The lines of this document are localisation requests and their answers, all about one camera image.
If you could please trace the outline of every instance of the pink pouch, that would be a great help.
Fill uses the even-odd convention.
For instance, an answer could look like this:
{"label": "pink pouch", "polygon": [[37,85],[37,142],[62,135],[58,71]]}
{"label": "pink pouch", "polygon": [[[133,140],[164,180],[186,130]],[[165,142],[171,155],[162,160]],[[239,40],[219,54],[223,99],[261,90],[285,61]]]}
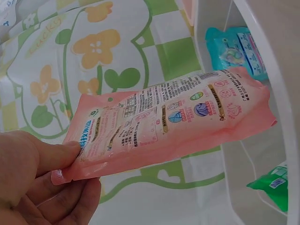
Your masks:
{"label": "pink pouch", "polygon": [[165,82],[142,91],[82,95],[64,142],[82,150],[55,185],[161,163],[276,123],[270,92],[243,67]]}

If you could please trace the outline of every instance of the green label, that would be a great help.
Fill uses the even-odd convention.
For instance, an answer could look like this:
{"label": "green label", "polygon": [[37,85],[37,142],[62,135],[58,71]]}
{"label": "green label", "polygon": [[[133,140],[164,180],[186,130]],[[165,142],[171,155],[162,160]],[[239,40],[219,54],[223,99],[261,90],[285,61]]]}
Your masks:
{"label": "green label", "polygon": [[203,96],[203,92],[197,92],[196,94],[193,94],[189,99],[191,99],[191,100],[197,100],[197,99],[199,99],[199,98],[201,98]]}

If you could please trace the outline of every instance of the green leaf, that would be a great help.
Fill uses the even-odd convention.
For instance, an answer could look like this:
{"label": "green leaf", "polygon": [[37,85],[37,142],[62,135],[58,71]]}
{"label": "green leaf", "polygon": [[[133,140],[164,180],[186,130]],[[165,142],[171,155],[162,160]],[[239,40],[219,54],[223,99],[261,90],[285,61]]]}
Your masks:
{"label": "green leaf", "polygon": [[66,105],[62,102],[60,102],[60,110],[61,110],[62,113],[64,113],[65,110],[66,110]]}
{"label": "green leaf", "polygon": [[104,73],[104,79],[108,86],[110,86],[112,89],[118,88],[118,80],[119,76],[116,71],[113,69],[108,69]]}
{"label": "green leaf", "polygon": [[53,114],[48,112],[46,105],[38,105],[31,115],[31,123],[36,128],[44,128],[48,126],[52,120]]}
{"label": "green leaf", "polygon": [[116,71],[108,69],[104,74],[107,85],[113,89],[134,87],[140,78],[140,72],[136,68],[127,68],[120,75]]}
{"label": "green leaf", "polygon": [[70,29],[61,30],[55,38],[55,43],[59,45],[68,44],[71,40],[72,31]]}

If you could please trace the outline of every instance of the green stem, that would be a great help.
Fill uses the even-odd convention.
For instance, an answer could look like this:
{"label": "green stem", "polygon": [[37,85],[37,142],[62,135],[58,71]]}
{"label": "green stem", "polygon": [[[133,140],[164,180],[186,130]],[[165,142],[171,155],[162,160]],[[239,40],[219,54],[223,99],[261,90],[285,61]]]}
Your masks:
{"label": "green stem", "polygon": [[57,102],[60,102],[61,103],[61,100],[60,99],[57,99],[53,104],[57,103]]}
{"label": "green stem", "polygon": [[50,102],[51,102],[52,107],[53,107],[53,109],[54,109],[55,117],[56,117],[56,119],[57,119],[57,121],[58,121],[58,124],[59,124],[61,130],[63,131],[64,129],[62,128],[62,125],[61,125],[60,119],[59,119],[59,117],[58,117],[58,114],[57,114],[57,111],[56,111],[56,108],[55,108],[55,105],[54,105],[54,102],[53,102],[52,98],[50,98]]}
{"label": "green stem", "polygon": [[97,90],[97,95],[102,94],[102,77],[103,77],[103,71],[102,71],[102,66],[97,66],[97,79],[99,81],[99,88]]}
{"label": "green stem", "polygon": [[[72,25],[71,28],[71,34],[73,33],[74,27],[75,27],[75,23],[78,19],[78,16],[81,12],[83,12],[86,8],[83,8],[82,10],[79,11],[79,13],[77,14],[74,23]],[[64,76],[64,89],[65,89],[65,94],[66,94],[66,102],[67,102],[67,106],[66,108],[70,110],[71,112],[71,119],[73,117],[73,111],[72,111],[72,106],[71,106],[71,99],[70,99],[70,94],[69,94],[69,90],[68,90],[68,81],[67,81],[67,46],[68,43],[65,44],[64,46],[64,53],[63,53],[63,76]]]}

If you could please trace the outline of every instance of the flower pattern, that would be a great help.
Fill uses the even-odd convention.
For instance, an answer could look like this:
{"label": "flower pattern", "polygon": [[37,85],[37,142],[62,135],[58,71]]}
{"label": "flower pattern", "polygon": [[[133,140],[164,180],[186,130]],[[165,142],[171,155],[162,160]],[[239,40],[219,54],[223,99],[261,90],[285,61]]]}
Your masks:
{"label": "flower pattern", "polygon": [[26,29],[28,29],[30,26],[34,25],[34,17],[36,16],[35,13],[29,14],[28,17],[23,21],[25,24]]}
{"label": "flower pattern", "polygon": [[98,88],[99,80],[97,78],[92,78],[89,82],[80,81],[78,83],[78,90],[82,94],[97,95]]}
{"label": "flower pattern", "polygon": [[90,34],[78,40],[72,46],[72,52],[83,54],[82,67],[91,69],[98,62],[110,64],[113,60],[111,48],[120,42],[120,35],[114,29],[104,30],[98,34]]}
{"label": "flower pattern", "polygon": [[38,103],[45,104],[51,95],[59,93],[61,88],[60,81],[52,78],[52,68],[46,65],[40,73],[40,82],[32,82],[30,91],[33,96],[37,97]]}
{"label": "flower pattern", "polygon": [[96,23],[104,20],[107,15],[112,12],[111,7],[113,7],[113,3],[111,1],[94,7],[87,7],[85,12],[88,14],[88,21],[91,23]]}

